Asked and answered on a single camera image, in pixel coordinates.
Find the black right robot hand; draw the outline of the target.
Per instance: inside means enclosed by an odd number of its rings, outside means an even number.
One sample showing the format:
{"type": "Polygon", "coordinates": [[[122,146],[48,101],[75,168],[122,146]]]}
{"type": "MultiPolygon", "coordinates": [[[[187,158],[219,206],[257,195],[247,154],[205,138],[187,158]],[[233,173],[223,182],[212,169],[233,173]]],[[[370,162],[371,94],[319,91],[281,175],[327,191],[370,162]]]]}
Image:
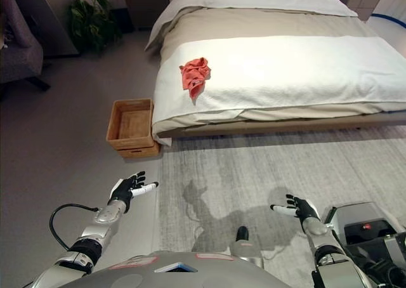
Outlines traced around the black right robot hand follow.
{"type": "Polygon", "coordinates": [[[286,194],[285,197],[287,199],[286,206],[272,204],[270,209],[279,214],[298,218],[300,222],[307,218],[320,219],[317,208],[310,200],[301,199],[291,194],[286,194]]]}

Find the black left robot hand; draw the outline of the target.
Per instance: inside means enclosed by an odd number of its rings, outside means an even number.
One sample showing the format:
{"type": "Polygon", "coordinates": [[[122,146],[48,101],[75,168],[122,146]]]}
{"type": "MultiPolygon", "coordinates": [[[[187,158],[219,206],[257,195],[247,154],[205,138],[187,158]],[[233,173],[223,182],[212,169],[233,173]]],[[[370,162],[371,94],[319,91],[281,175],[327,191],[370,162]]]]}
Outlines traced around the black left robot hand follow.
{"type": "Polygon", "coordinates": [[[125,179],[119,179],[111,190],[108,205],[115,201],[122,201],[125,205],[124,214],[129,211],[131,200],[134,197],[151,192],[159,186],[157,181],[145,183],[146,173],[140,171],[125,179]]]}

